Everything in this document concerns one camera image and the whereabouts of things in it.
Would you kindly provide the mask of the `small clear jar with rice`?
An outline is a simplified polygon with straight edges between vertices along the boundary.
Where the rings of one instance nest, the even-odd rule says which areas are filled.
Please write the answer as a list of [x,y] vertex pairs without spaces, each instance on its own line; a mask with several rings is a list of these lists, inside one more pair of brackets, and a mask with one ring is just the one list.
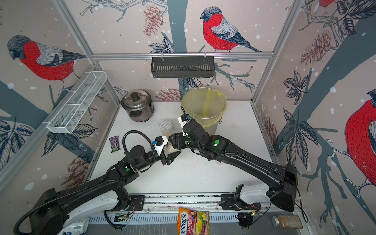
[[166,150],[166,152],[167,152],[167,155],[168,155],[169,153],[173,153],[173,152],[179,151],[178,149],[172,147],[170,143],[167,144],[165,150]]

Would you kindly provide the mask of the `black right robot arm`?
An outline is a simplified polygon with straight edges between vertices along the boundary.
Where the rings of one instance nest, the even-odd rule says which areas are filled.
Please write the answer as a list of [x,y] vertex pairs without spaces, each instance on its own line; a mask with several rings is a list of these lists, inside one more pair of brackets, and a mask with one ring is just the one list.
[[294,211],[298,186],[294,165],[268,162],[220,135],[209,135],[194,120],[184,124],[182,132],[169,136],[168,140],[175,149],[189,148],[209,161],[230,164],[255,176],[269,186],[266,196],[271,204],[287,212]]

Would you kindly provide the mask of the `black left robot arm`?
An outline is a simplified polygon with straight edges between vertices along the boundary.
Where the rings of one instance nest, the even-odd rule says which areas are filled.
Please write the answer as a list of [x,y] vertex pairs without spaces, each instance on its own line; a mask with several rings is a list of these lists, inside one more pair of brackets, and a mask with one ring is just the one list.
[[144,133],[131,130],[122,138],[125,157],[109,167],[103,176],[80,186],[57,192],[50,189],[42,194],[33,209],[15,224],[13,233],[21,235],[21,224],[29,219],[31,235],[57,235],[68,225],[91,214],[125,211],[127,216],[141,211],[145,197],[131,196],[125,186],[156,162],[170,165],[178,153],[165,154],[165,146],[184,146],[182,133],[170,137],[158,136],[151,141]]

